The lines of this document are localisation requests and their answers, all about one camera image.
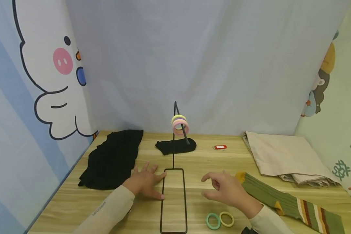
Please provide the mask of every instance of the folded black fabric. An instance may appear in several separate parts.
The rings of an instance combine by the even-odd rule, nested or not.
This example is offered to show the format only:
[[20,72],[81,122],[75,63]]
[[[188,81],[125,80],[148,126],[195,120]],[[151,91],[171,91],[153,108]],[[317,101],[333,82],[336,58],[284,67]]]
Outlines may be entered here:
[[78,186],[92,189],[115,189],[131,176],[138,156],[143,130],[111,133],[107,140],[90,153],[87,169]]
[[[175,145],[174,145],[175,153],[187,153],[187,152],[194,151],[197,147],[197,143],[191,138],[188,138],[188,142],[190,142],[190,145],[186,144],[185,139],[175,140]],[[168,155],[173,153],[172,140],[158,141],[155,146],[161,151],[163,155]]]

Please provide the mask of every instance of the table surface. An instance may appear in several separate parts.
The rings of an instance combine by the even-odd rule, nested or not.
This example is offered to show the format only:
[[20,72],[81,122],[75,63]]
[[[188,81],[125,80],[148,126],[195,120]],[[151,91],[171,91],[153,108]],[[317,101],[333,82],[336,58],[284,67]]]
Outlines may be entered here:
[[[40,217],[30,229],[30,234],[61,234],[71,233],[81,224],[111,193],[111,190],[94,190],[78,187],[79,176],[87,167],[89,154],[107,138],[110,132],[102,131],[95,138],[79,160],[69,177],[49,202]],[[237,209],[218,202],[210,201],[201,196],[204,189],[212,189],[210,182],[201,182],[206,172],[222,172],[226,170],[234,175],[237,171],[245,171],[262,182],[276,189],[290,193],[296,197],[312,202],[324,209],[339,214],[342,217],[346,234],[351,233],[351,197],[342,187],[313,188],[308,185],[283,182],[278,177],[261,176],[254,159],[247,150],[245,143],[238,136],[190,135],[197,143],[197,149],[190,153],[175,156],[175,167],[183,168],[185,172],[188,233],[216,233],[205,224],[209,213],[219,214],[230,212],[235,219],[233,227],[224,227],[218,233],[241,233],[244,227],[250,227],[248,219]],[[136,164],[141,167],[147,161],[159,165],[158,172],[172,167],[172,156],[163,156],[155,148],[157,141],[171,140],[171,133],[144,133],[139,146]],[[214,150],[214,145],[227,145],[225,151]],[[185,212],[183,205],[183,179],[180,171],[170,171],[165,180],[164,228],[185,228]],[[156,185],[161,191],[162,183]],[[129,215],[117,224],[111,233],[160,233],[161,202],[138,197],[134,201]],[[318,233],[301,221],[282,217],[294,233]]]

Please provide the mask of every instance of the black metal stand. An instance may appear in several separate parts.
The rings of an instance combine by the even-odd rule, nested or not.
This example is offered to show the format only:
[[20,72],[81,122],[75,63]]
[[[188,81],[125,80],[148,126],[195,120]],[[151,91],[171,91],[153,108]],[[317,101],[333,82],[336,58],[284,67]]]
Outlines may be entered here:
[[[179,115],[179,110],[178,110],[178,106],[176,105],[176,101],[175,101],[175,111],[177,112],[177,114]],[[183,131],[183,135],[185,137],[186,140],[186,144],[190,144],[189,140],[187,139],[186,136],[186,132],[185,132],[185,127],[183,126],[183,124],[181,124],[182,127],[182,131]],[[161,216],[160,216],[160,233],[161,234],[185,234],[187,233],[187,204],[186,204],[186,186],[185,186],[185,171],[183,170],[183,168],[175,168],[175,134],[173,133],[173,167],[172,168],[166,168],[164,170],[168,171],[168,170],[181,170],[182,171],[182,176],[183,176],[183,195],[185,198],[185,221],[186,221],[186,229],[185,231],[181,231],[181,232],[163,232],[163,200],[161,200]],[[164,185],[165,185],[165,178],[163,179],[163,183],[162,183],[162,194],[164,194]]]

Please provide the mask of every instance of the sleeve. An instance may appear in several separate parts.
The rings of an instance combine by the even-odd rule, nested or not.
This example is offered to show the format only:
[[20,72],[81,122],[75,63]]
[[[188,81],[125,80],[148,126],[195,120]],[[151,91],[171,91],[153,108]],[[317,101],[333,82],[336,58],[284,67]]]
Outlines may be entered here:
[[250,222],[252,229],[259,234],[294,234],[284,221],[265,205]]
[[74,231],[74,234],[108,234],[130,211],[135,195],[124,186],[115,189]]

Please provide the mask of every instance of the wall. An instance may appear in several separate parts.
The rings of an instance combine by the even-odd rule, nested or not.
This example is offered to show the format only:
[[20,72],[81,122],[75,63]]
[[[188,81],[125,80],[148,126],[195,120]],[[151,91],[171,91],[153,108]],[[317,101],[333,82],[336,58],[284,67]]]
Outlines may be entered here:
[[67,1],[99,129],[225,135],[294,133],[349,3]]
[[77,52],[64,1],[0,0],[0,233],[25,232],[92,142]]
[[306,137],[351,195],[351,7],[318,74],[295,134]]

